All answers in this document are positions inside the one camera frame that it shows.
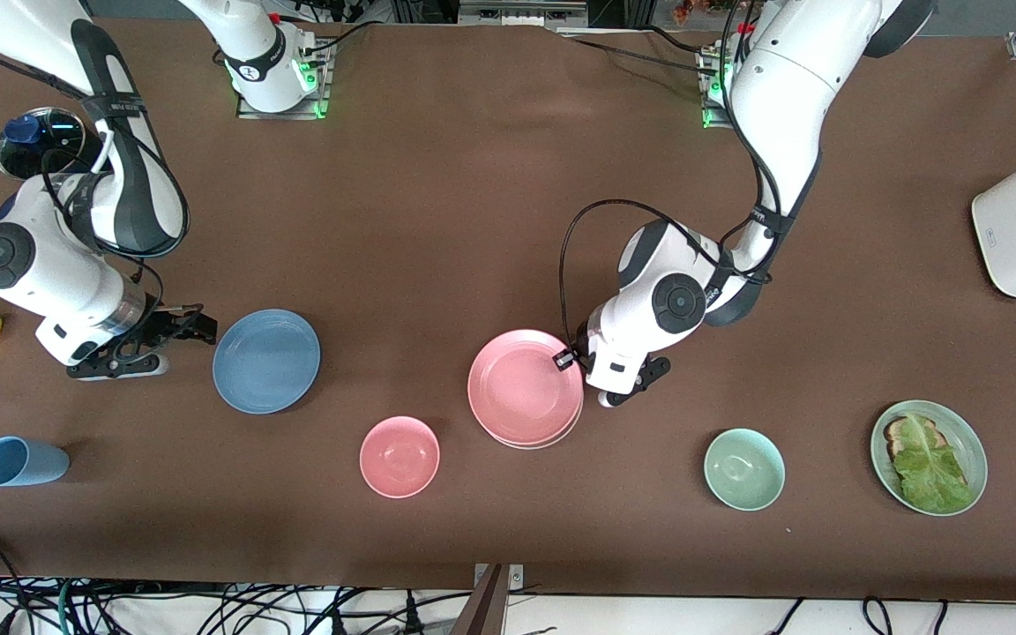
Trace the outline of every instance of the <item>green cable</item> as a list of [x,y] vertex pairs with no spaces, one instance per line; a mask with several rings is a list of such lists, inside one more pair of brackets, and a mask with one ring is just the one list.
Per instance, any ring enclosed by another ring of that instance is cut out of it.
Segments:
[[57,594],[57,623],[61,625],[61,635],[69,635],[69,625],[65,624],[65,604],[69,598],[69,580],[61,585],[61,591]]

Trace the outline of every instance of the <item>white floor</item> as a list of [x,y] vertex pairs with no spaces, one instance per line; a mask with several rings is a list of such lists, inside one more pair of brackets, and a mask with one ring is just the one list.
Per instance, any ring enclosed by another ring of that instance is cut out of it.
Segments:
[[[444,591],[416,591],[416,598],[432,598]],[[310,608],[321,610],[331,601],[331,591],[305,594]],[[347,612],[398,611],[404,606],[403,591],[368,591],[347,602]],[[279,606],[298,608],[296,598]],[[464,598],[421,608],[425,624],[454,619]],[[509,599],[505,635],[765,635],[778,626],[790,599],[744,598],[625,598],[625,596],[542,596],[516,595]],[[216,612],[214,598],[118,599],[111,606],[113,618],[132,635],[194,635],[197,628]],[[887,602],[896,635],[929,635],[939,615],[935,602]],[[7,606],[0,602],[0,620]],[[249,614],[239,612],[227,623],[223,635],[233,634],[237,620]],[[271,614],[290,624],[290,632],[302,632],[304,621],[293,614]],[[879,624],[883,622],[874,613]],[[346,630],[357,635],[377,619],[345,620]],[[13,635],[28,632],[24,618],[17,618]],[[42,635],[59,635],[56,628],[39,628]],[[325,622],[314,631],[330,634]],[[379,628],[372,635],[387,635],[392,628]],[[860,601],[807,599],[793,616],[783,635],[874,635],[860,612]],[[942,635],[1016,635],[1016,605],[951,604]],[[244,635],[282,635],[285,627],[270,620],[255,620]]]

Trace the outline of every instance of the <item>green bowl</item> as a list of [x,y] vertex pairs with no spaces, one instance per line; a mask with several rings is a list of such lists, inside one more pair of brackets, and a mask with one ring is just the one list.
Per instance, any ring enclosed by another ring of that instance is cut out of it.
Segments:
[[705,480],[716,498],[740,511],[758,511],[782,494],[782,454],[757,431],[723,431],[705,454]]
[[[900,496],[899,492],[899,474],[896,473],[894,467],[892,467],[892,458],[888,457],[888,443],[884,438],[884,429],[888,427],[888,424],[896,421],[896,419],[903,418],[904,415],[923,415],[924,418],[929,418],[936,424],[936,429],[943,433],[943,437],[947,439],[947,443],[955,450],[955,459],[959,461],[959,467],[963,469],[963,475],[966,478],[967,486],[971,488],[971,494],[974,495],[974,499],[971,501],[970,505],[963,507],[962,510],[952,511],[949,514],[939,514],[935,511],[924,511],[918,507],[904,501],[903,496]],[[963,421],[959,415],[949,409],[944,405],[939,403],[934,403],[932,401],[900,401],[891,407],[888,407],[883,415],[880,415],[880,419],[876,421],[876,426],[873,427],[873,438],[870,439],[870,454],[873,458],[873,467],[876,470],[876,475],[879,475],[880,483],[884,484],[888,494],[892,494],[896,501],[903,503],[907,509],[918,511],[920,514],[927,514],[929,516],[940,516],[944,518],[945,516],[954,516],[956,514],[962,514],[963,511],[970,510],[975,503],[979,502],[979,498],[982,498],[982,493],[987,490],[987,453],[982,449],[982,442],[979,442],[979,437],[974,434],[970,425]]]

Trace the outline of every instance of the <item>blue plate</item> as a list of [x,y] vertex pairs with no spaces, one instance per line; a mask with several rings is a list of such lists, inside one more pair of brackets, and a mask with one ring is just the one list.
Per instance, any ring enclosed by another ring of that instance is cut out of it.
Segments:
[[308,392],[319,372],[319,338],[298,314],[266,309],[238,320],[214,351],[214,387],[250,415],[282,410]]

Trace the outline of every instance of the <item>round black joint cap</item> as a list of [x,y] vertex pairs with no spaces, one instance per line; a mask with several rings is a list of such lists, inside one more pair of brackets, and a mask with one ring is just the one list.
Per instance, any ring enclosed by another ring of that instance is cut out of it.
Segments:
[[706,307],[705,290],[685,273],[670,273],[653,287],[652,312],[656,314],[657,326],[665,332],[683,333],[697,328],[705,317]]
[[16,223],[0,223],[0,290],[15,285],[34,264],[34,237]]

